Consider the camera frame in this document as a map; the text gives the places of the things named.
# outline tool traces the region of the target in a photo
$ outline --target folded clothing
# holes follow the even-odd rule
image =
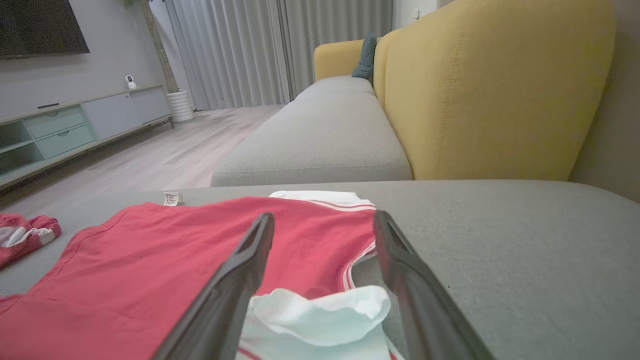
[[[256,295],[315,299],[353,287],[374,248],[371,203],[245,197],[131,206],[78,232],[24,295],[0,299],[0,348],[16,359],[148,359],[260,213],[275,218]],[[34,334],[46,334],[34,346]]]
[[[47,245],[61,233],[55,218],[27,220],[20,214],[0,214],[0,268]]]

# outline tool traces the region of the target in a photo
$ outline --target white plant pot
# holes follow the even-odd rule
[[[173,114],[173,122],[185,122],[193,120],[193,109],[189,104],[189,96],[187,90],[167,94],[171,113]]]

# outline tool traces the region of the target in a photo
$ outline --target light blue cloth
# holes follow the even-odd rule
[[[261,359],[386,360],[389,345],[382,320],[390,307],[379,286],[314,300],[276,289],[251,299],[239,346]]]

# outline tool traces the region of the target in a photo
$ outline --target tv stand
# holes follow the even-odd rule
[[[151,85],[0,119],[0,190],[170,115]]]

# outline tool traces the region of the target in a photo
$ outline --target sofa seat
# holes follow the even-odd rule
[[[234,148],[211,186],[413,179],[369,90],[367,80],[349,77],[313,84]]]
[[[312,100],[319,97],[342,96],[346,94],[376,95],[369,80],[352,78],[351,76],[336,76],[316,81],[296,97],[296,100]]]
[[[187,206],[279,190],[355,192],[387,210],[497,360],[635,359],[640,353],[640,204],[581,184],[389,181],[179,190]],[[62,235],[0,272],[0,296],[24,293],[81,229],[162,192],[108,194],[55,209]],[[353,268],[382,284],[378,259]],[[383,326],[408,359],[395,297]]]

